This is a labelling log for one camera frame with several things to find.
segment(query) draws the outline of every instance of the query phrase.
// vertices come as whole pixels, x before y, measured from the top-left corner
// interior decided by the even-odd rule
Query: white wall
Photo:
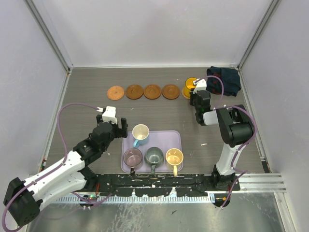
[[[243,68],[267,157],[302,231],[309,227],[308,12],[308,0],[281,1]]]
[[[228,66],[239,64],[270,0],[34,2],[75,67]]]
[[[22,0],[1,5],[0,31],[2,202],[12,179],[38,170],[66,73]]]

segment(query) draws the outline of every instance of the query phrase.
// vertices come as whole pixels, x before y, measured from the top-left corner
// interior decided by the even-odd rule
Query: gray mug
[[[151,147],[145,155],[145,163],[151,166],[151,175],[155,174],[155,168],[160,167],[164,163],[164,155],[160,148]]]

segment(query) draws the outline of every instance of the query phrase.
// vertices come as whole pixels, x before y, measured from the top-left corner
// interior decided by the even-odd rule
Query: white bracket
[[[193,93],[197,93],[200,90],[206,90],[207,87],[207,83],[205,81],[205,79],[202,79],[200,81],[198,81],[199,79],[197,79],[196,81],[193,82],[194,85],[196,85],[195,89],[193,90]]]
[[[107,106],[105,112],[102,114],[103,122],[111,122],[117,124],[116,107]]]
[[[59,160],[57,163],[53,164],[49,168],[45,169],[44,171],[31,176],[25,180],[24,185],[30,184],[32,181],[36,180],[40,176],[48,173],[58,165],[63,162],[63,159]],[[65,165],[61,166],[58,170],[54,171],[53,173],[49,174],[44,179],[38,181],[36,184],[30,186],[28,191],[33,191],[33,198],[37,201],[39,199],[43,199],[46,192],[51,191],[55,188],[60,182],[66,181],[66,185],[68,185],[67,179],[68,176],[74,174],[75,172],[83,169],[85,167],[85,162],[81,160],[81,156],[76,151],[70,151],[68,153],[68,159],[65,162]]]
[[[220,159],[216,164],[216,168],[220,175],[231,175],[235,172],[235,170],[231,166],[231,162],[232,162],[233,156],[235,155],[237,149],[240,146],[241,145],[230,147],[230,145],[224,143]],[[245,147],[246,146],[244,146],[240,151],[238,151],[238,154],[234,160],[234,164],[233,164],[234,167],[236,166],[239,156]]]
[[[50,203],[55,202],[57,199],[69,194],[70,192],[80,190],[84,188],[86,180],[83,174],[75,172],[69,176],[66,176],[61,182],[54,185],[42,196],[43,202],[40,205],[42,211]]]
[[[217,111],[213,110],[213,111],[203,113],[203,120],[204,120],[204,124],[207,126],[218,125],[219,121],[217,117]]]

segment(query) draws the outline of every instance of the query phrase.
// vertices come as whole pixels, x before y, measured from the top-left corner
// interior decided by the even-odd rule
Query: dark blue towel
[[[210,69],[207,69],[207,76],[214,75],[219,77],[224,85],[224,95],[226,96],[237,96],[240,88],[240,76],[238,75],[238,71],[235,69],[228,68],[217,68],[211,66]],[[207,91],[214,94],[221,94],[222,88],[220,82],[215,78],[207,79]]]

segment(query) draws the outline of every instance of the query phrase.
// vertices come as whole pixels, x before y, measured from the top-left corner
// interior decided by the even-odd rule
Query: mug
[[[164,162],[164,155],[160,148],[150,147],[145,155],[145,163],[151,166],[151,175],[155,174],[155,168],[158,168]]]
[[[177,148],[172,148],[167,151],[166,156],[166,165],[173,170],[174,176],[177,176],[177,169],[183,162],[183,153]]]
[[[183,93],[185,96],[190,98],[190,90],[196,87],[194,85],[194,81],[196,80],[197,79],[195,77],[190,77],[185,81],[184,88],[183,88]]]
[[[131,174],[143,165],[143,155],[136,148],[130,148],[124,153],[124,163],[131,168]]]
[[[144,145],[149,140],[149,129],[146,125],[138,124],[132,130],[132,135],[135,138],[133,146],[138,148],[140,145]]]

